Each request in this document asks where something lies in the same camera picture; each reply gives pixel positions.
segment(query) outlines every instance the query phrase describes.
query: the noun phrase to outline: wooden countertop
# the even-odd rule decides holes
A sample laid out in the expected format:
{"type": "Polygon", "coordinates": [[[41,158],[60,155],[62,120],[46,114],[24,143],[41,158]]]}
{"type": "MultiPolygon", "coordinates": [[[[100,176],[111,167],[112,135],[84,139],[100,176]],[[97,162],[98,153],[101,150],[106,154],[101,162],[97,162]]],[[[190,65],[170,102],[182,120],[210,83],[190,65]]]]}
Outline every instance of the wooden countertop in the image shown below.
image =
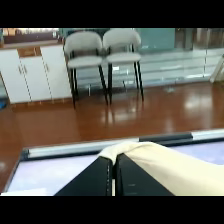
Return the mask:
{"type": "Polygon", "coordinates": [[[55,45],[63,45],[62,42],[58,42],[58,40],[53,41],[37,41],[37,42],[27,42],[27,43],[19,43],[19,44],[5,44],[0,47],[0,50],[9,50],[9,49],[18,49],[18,48],[26,48],[26,47],[44,47],[44,46],[55,46],[55,45]]]}

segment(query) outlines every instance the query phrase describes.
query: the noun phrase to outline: white chair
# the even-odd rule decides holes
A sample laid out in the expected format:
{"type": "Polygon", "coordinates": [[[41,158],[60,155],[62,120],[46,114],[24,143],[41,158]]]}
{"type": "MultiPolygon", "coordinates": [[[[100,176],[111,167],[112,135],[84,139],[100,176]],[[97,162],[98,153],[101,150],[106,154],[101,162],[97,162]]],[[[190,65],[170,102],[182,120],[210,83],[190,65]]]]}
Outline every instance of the white chair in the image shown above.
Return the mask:
{"type": "Polygon", "coordinates": [[[103,92],[105,96],[106,103],[107,101],[107,89],[103,76],[102,70],[102,57],[99,56],[99,51],[102,50],[102,41],[100,36],[95,32],[83,31],[71,34],[67,37],[64,52],[69,57],[69,61],[67,63],[68,69],[71,74],[71,89],[72,89],[72,98],[73,104],[75,107],[75,95],[78,97],[78,85],[77,85],[77,77],[76,77],[76,69],[88,68],[98,66],[101,83],[103,86],[103,92]],[[91,51],[94,50],[96,55],[88,55],[88,56],[77,56],[75,57],[75,53],[79,51],[91,51]]]}
{"type": "Polygon", "coordinates": [[[133,63],[135,69],[135,78],[137,88],[141,89],[142,100],[144,100],[144,93],[142,87],[142,77],[140,70],[141,55],[134,52],[134,49],[141,44],[141,38],[139,34],[129,28],[115,28],[107,31],[103,36],[103,47],[108,50],[108,56],[106,60],[108,62],[108,92],[110,97],[110,103],[112,102],[112,64],[128,64],[133,63]],[[114,47],[132,47],[132,52],[112,53],[111,49],[114,47]]]}

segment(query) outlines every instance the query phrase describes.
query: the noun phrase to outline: cabinet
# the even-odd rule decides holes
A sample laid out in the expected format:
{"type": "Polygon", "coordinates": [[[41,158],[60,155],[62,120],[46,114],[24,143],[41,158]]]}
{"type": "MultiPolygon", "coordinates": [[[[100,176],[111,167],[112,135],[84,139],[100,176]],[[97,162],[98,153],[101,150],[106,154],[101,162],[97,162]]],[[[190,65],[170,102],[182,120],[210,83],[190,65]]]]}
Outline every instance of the cabinet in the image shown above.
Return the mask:
{"type": "Polygon", "coordinates": [[[0,72],[11,103],[71,97],[62,45],[0,50],[0,72]]]}
{"type": "Polygon", "coordinates": [[[31,101],[17,50],[0,51],[0,72],[11,103],[31,101]]]}
{"type": "Polygon", "coordinates": [[[42,57],[20,58],[32,101],[51,99],[42,57]]]}
{"type": "Polygon", "coordinates": [[[52,98],[71,97],[63,47],[41,47],[41,54],[52,98]]]}

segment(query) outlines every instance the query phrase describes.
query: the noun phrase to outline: chair leg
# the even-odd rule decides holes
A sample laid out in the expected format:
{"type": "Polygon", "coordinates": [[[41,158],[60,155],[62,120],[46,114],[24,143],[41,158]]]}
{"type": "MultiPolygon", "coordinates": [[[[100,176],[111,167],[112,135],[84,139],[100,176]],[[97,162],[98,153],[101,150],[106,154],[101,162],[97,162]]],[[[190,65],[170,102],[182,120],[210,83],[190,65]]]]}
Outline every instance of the chair leg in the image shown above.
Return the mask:
{"type": "Polygon", "coordinates": [[[77,99],[79,99],[79,92],[78,92],[78,84],[77,84],[77,76],[76,76],[76,69],[74,69],[74,79],[75,79],[75,94],[77,99]]]}
{"type": "Polygon", "coordinates": [[[108,92],[110,104],[112,103],[112,64],[108,64],[108,92]]]}
{"type": "Polygon", "coordinates": [[[143,87],[142,87],[142,74],[141,74],[141,69],[140,69],[140,63],[139,63],[139,61],[137,62],[137,67],[138,67],[138,75],[139,75],[139,83],[140,83],[142,101],[144,101],[144,93],[143,93],[143,87]]]}
{"type": "Polygon", "coordinates": [[[75,108],[75,89],[74,89],[73,69],[70,69],[70,74],[71,74],[70,85],[71,85],[71,90],[72,90],[72,101],[73,101],[73,106],[75,108]]]}
{"type": "Polygon", "coordinates": [[[103,69],[102,69],[101,65],[99,65],[99,73],[100,73],[101,83],[102,83],[102,86],[103,86],[104,97],[105,97],[106,103],[108,104],[107,87],[106,87],[106,84],[105,84],[105,80],[104,80],[104,76],[103,76],[103,69]]]}
{"type": "Polygon", "coordinates": [[[139,89],[139,84],[138,84],[138,73],[137,73],[136,62],[134,63],[134,68],[135,68],[135,79],[136,79],[137,89],[139,89]]]}

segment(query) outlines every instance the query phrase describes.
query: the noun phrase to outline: brown glossy floor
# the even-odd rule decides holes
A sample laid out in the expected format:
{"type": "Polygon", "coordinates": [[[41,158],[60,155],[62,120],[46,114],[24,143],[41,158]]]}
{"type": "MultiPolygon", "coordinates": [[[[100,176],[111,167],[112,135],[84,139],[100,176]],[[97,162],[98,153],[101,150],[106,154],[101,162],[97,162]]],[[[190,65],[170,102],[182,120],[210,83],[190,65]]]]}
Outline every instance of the brown glossy floor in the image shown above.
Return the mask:
{"type": "Polygon", "coordinates": [[[167,93],[145,89],[142,103],[136,90],[103,94],[77,103],[10,107],[0,111],[0,191],[22,148],[224,127],[224,90],[219,84],[185,84],[167,93]]]}

